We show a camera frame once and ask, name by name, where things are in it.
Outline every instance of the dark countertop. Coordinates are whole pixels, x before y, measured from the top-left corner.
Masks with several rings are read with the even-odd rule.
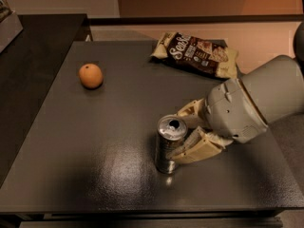
[[[0,189],[0,212],[304,207],[271,130],[174,175],[156,170],[158,119],[204,97],[220,81],[150,62],[154,46],[153,41],[73,44]],[[87,62],[104,72],[96,90],[84,89],[77,77]]]
[[[24,30],[0,54],[0,186],[27,136],[84,14],[19,16]]]

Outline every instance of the can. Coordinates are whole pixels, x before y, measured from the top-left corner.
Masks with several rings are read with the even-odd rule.
[[[171,174],[176,170],[178,164],[166,156],[183,145],[187,132],[186,123],[178,116],[168,115],[159,120],[155,165],[160,172]]]

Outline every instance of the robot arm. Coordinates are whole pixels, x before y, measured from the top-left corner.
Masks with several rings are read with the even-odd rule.
[[[292,58],[278,56],[178,111],[176,115],[195,130],[167,159],[189,163],[213,157],[233,141],[247,143],[266,132],[269,124],[303,111],[300,67]]]

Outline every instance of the can lid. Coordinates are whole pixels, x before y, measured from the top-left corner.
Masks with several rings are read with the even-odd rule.
[[[158,131],[165,139],[178,141],[187,134],[188,128],[181,118],[169,115],[159,120]]]

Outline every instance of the orange fruit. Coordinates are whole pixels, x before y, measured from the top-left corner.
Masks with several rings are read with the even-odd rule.
[[[96,88],[100,86],[104,80],[101,69],[94,64],[83,65],[78,72],[81,83],[87,88]]]

